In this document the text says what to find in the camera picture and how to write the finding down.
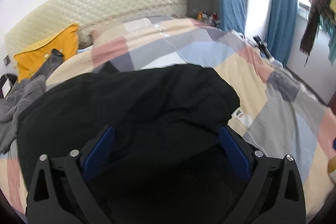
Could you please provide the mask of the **black puffer jacket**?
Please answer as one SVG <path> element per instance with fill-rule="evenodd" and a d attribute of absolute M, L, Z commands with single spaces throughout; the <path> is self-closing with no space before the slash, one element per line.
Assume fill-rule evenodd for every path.
<path fill-rule="evenodd" d="M 239 105 L 216 71 L 192 64 L 80 75 L 20 115 L 24 182 L 40 155 L 65 156 L 112 126 L 109 158 L 88 181 L 111 221 L 218 223 L 235 199 L 218 133 Z"/>

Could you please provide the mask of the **patchwork checked duvet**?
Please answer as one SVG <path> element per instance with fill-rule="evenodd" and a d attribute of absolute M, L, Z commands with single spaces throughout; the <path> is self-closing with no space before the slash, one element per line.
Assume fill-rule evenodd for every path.
<path fill-rule="evenodd" d="M 314 221 L 335 187 L 328 170 L 335 157 L 333 112 L 235 31 L 166 16 L 123 24 L 137 29 L 63 61 L 47 78 L 46 92 L 86 73 L 186 64 L 211 68 L 233 87 L 240 100 L 226 126 L 252 148 L 249 181 L 236 176 L 224 150 L 228 163 L 224 176 L 235 199 L 218 223 Z M 88 188 L 89 180 L 82 176 L 82 149 L 62 157 L 40 155 L 31 185 L 26 186 L 17 137 L 7 153 L 1 153 L 1 192 L 20 219 L 44 214 L 40 223 L 63 223 L 67 214 L 72 221 L 87 223 L 81 209 L 88 202 L 76 197 L 75 187 L 86 188 L 87 196 L 102 210 Z M 101 220 L 113 222 L 105 213 Z"/>

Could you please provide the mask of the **grey fleece garment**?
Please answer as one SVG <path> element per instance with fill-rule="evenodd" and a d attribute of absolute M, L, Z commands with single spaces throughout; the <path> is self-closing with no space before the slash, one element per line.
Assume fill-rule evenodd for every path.
<path fill-rule="evenodd" d="M 63 63 L 64 55 L 53 49 L 49 57 L 29 79 L 16 83 L 1 99 L 1 153 L 7 153 L 17 137 L 19 115 L 46 92 L 46 80 Z"/>

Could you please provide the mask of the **yellow pillow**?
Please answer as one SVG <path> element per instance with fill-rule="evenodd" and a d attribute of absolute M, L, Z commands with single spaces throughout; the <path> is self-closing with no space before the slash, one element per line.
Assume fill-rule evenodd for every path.
<path fill-rule="evenodd" d="M 63 54 L 63 61 L 76 55 L 79 46 L 78 29 L 77 23 L 71 24 L 58 34 L 40 40 L 16 53 L 14 59 L 17 62 L 18 81 L 21 82 L 22 79 L 33 76 L 51 56 L 53 49 Z"/>

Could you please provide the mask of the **pink patchwork pillow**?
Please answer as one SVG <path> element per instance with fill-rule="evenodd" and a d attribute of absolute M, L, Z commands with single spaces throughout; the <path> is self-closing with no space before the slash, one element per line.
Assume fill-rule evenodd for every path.
<path fill-rule="evenodd" d="M 99 27 L 91 31 L 92 42 L 94 46 L 99 46 L 108 43 L 116 38 L 123 37 L 131 32 L 134 32 L 137 28 L 130 24 L 110 24 Z"/>

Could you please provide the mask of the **bottles on bedside shelf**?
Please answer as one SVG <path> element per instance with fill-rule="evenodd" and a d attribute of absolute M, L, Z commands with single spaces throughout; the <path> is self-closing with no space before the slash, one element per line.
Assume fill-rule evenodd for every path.
<path fill-rule="evenodd" d="M 194 18 L 198 21 L 203 22 L 212 27 L 219 28 L 220 27 L 220 20 L 217 13 L 214 11 L 212 14 L 209 13 L 208 10 L 193 10 Z"/>

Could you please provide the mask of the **blue curtain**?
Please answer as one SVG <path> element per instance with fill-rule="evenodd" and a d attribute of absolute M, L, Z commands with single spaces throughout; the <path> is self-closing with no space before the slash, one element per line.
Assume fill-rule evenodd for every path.
<path fill-rule="evenodd" d="M 298 0 L 272 0 L 266 43 L 271 55 L 287 65 L 298 11 Z"/>

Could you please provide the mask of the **blue towel on chair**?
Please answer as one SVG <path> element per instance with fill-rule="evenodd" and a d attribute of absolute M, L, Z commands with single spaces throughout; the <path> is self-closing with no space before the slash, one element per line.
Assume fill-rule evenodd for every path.
<path fill-rule="evenodd" d="M 234 30 L 245 34 L 245 0 L 219 0 L 219 20 L 222 31 Z"/>

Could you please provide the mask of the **cream quilted headboard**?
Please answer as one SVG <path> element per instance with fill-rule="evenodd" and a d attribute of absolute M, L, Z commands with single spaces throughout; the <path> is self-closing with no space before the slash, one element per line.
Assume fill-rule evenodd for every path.
<path fill-rule="evenodd" d="M 80 46 L 89 45 L 87 34 L 93 25 L 110 19 L 134 20 L 153 15 L 187 14 L 187 0 L 48 0 L 5 34 L 9 57 L 26 47 L 64 30 L 80 26 Z"/>

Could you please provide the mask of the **wall socket panel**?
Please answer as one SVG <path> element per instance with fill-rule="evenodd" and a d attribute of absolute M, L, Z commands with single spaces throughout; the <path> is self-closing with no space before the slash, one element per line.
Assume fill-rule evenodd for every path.
<path fill-rule="evenodd" d="M 7 67 L 9 65 L 9 63 L 11 63 L 9 55 L 7 55 L 4 59 L 3 59 L 3 63 L 4 66 Z"/>

